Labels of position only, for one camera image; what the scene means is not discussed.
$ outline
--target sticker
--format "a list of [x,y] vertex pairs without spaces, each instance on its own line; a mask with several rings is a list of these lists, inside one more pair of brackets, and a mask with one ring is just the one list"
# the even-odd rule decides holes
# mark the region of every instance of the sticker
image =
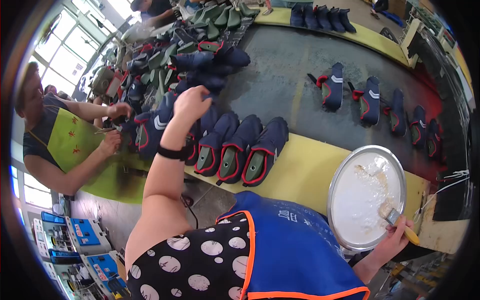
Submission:
[[105,276],[105,274],[103,273],[102,269],[100,269],[100,266],[98,264],[94,264],[93,268],[95,269],[95,271],[98,275],[98,278],[100,278],[101,281],[107,281],[108,280],[108,278]]
[[82,231],[80,230],[80,225],[75,224],[75,232],[77,233],[77,236],[82,237],[84,236]]

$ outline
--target woman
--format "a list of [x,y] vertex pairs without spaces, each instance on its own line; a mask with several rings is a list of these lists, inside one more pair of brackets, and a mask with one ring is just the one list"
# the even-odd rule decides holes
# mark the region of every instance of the woman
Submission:
[[[210,106],[209,91],[182,93],[162,139],[180,151],[193,123]],[[126,246],[132,299],[367,299],[365,286],[408,243],[398,229],[353,268],[322,216],[295,203],[236,195],[217,225],[193,230],[180,201],[184,163],[157,155],[144,188],[142,215]]]
[[[129,116],[132,108],[126,103],[104,107],[68,101],[53,93],[43,95],[43,91],[38,65],[31,62],[15,103],[17,114],[25,119],[23,148],[28,172],[65,195],[75,195],[85,185],[101,185],[89,190],[93,194],[108,190],[97,175],[105,172],[104,163],[119,149],[121,134],[117,130],[95,134],[98,128],[86,121]],[[92,183],[93,177],[98,182]]]

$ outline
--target blue apron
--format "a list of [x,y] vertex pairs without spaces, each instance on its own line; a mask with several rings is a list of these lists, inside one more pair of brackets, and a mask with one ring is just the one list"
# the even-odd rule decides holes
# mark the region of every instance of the blue apron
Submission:
[[250,227],[250,254],[242,297],[366,300],[368,288],[344,260],[322,216],[293,202],[235,195],[223,218],[244,212]]

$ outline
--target wrist strap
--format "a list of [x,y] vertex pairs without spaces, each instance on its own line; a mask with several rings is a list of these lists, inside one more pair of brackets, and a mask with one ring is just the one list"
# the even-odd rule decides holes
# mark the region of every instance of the wrist strap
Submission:
[[180,161],[185,161],[188,159],[188,156],[192,153],[192,144],[187,143],[187,145],[184,146],[179,151],[165,149],[159,144],[157,153],[166,158],[179,159]]

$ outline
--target paint brush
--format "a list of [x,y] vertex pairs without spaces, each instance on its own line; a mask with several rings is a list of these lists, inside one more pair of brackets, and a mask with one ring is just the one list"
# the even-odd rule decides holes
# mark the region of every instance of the paint brush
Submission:
[[[380,205],[380,208],[378,209],[378,215],[385,219],[385,221],[387,221],[387,223],[393,227],[397,227],[398,223],[400,222],[401,214],[396,211],[396,209],[394,209],[388,201],[385,201],[382,203],[382,205]],[[410,229],[410,227],[405,226],[404,234],[412,244],[416,246],[420,245],[419,237],[415,234],[415,232],[413,232],[413,230]]]

